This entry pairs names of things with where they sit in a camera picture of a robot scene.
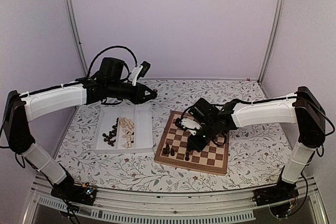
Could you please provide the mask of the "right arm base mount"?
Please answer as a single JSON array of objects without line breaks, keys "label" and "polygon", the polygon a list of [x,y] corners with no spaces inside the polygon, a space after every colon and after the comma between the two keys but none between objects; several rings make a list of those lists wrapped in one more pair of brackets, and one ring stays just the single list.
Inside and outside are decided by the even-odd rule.
[{"label": "right arm base mount", "polygon": [[296,183],[289,184],[279,180],[276,185],[255,189],[252,201],[257,206],[268,205],[274,217],[288,217],[299,196]]}]

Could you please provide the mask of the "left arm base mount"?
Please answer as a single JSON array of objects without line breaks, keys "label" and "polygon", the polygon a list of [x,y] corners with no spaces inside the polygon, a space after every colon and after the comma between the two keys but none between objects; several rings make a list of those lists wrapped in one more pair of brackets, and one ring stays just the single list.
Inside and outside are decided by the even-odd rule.
[{"label": "left arm base mount", "polygon": [[59,184],[53,184],[51,195],[60,198],[66,202],[75,202],[88,206],[93,206],[96,199],[95,185],[89,183],[76,184],[75,180],[67,175]]}]

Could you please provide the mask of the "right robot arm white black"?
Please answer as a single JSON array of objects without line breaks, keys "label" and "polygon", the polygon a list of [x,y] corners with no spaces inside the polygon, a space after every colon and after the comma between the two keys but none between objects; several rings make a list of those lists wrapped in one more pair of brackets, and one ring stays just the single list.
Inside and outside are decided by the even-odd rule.
[{"label": "right robot arm white black", "polygon": [[190,132],[188,150],[198,152],[219,134],[226,135],[231,130],[257,124],[296,124],[299,129],[298,140],[277,185],[271,190],[271,196],[276,201],[282,201],[291,194],[299,175],[327,136],[325,111],[305,86],[284,97],[259,101],[233,99],[219,105],[200,98],[187,112],[192,118],[181,116],[177,126]]}]

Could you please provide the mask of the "white plastic compartment tray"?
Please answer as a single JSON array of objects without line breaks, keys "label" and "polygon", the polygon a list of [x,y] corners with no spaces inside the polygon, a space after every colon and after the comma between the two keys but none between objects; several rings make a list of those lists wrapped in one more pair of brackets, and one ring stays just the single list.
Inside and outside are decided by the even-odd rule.
[{"label": "white plastic compartment tray", "polygon": [[149,104],[100,110],[92,150],[96,154],[153,151],[152,110]]}]

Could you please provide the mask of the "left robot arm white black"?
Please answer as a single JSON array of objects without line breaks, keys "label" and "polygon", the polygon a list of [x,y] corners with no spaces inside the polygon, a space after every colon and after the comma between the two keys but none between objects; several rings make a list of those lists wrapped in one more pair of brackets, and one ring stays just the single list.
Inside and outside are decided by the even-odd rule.
[{"label": "left robot arm white black", "polygon": [[123,60],[105,57],[92,77],[78,78],[70,83],[31,93],[20,94],[13,90],[7,96],[2,126],[8,142],[7,148],[21,155],[57,184],[58,192],[67,200],[77,197],[77,186],[68,181],[71,176],[66,174],[65,169],[36,144],[28,123],[49,113],[93,104],[107,98],[128,100],[133,104],[155,99],[156,91],[138,83],[138,79],[146,75],[151,65],[144,61],[129,71],[127,77],[122,78],[126,66]]}]

